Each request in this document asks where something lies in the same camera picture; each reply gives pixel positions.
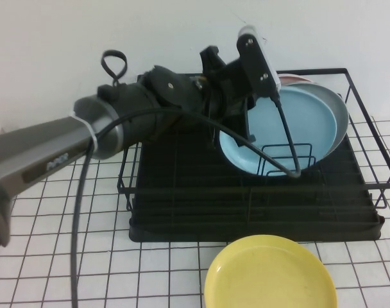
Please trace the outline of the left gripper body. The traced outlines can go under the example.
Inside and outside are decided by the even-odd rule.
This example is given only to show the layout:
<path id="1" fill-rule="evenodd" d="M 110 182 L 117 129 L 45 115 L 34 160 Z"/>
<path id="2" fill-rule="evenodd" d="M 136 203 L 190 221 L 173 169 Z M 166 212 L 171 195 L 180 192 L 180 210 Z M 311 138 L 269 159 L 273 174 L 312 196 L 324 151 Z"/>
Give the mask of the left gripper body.
<path id="1" fill-rule="evenodd" d="M 200 57 L 210 87 L 210 114 L 229 129 L 247 129 L 252 88 L 241 59 L 224 62 L 217 46 L 205 48 Z"/>

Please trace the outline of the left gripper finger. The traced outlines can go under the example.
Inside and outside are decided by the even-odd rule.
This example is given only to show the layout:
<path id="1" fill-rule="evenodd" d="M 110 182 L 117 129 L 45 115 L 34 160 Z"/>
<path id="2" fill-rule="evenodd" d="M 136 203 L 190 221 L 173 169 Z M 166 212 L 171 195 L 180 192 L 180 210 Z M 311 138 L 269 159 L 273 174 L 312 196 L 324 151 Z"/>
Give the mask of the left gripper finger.
<path id="1" fill-rule="evenodd" d="M 246 98 L 244 101 L 244 134 L 249 142 L 255 142 L 255 136 L 250 133 L 249 111 L 256 106 L 255 98 Z"/>

